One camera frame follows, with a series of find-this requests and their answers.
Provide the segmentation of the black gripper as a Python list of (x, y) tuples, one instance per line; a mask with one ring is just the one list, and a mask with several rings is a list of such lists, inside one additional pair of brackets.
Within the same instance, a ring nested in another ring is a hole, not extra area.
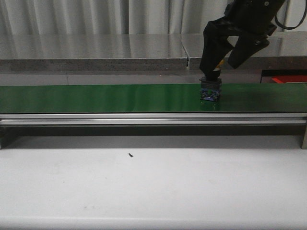
[[(232, 68), (238, 68), (266, 48), (270, 44), (268, 36), (276, 30), (272, 23), (276, 14), (276, 0), (235, 0), (227, 5), (223, 17), (209, 21), (203, 31), (200, 63), (206, 80), (217, 80), (220, 71), (215, 69), (231, 50), (227, 62)], [(239, 36), (234, 48), (228, 42), (228, 36)]]

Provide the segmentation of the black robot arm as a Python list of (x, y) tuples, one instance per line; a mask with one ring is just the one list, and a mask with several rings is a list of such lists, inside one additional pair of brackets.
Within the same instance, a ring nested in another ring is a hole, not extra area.
[(272, 23), (282, 0), (235, 0), (224, 16), (209, 21), (203, 31), (204, 48), (200, 70), (206, 80), (216, 81), (218, 64), (228, 54), (228, 64), (236, 69), (248, 58), (269, 45), (276, 30)]

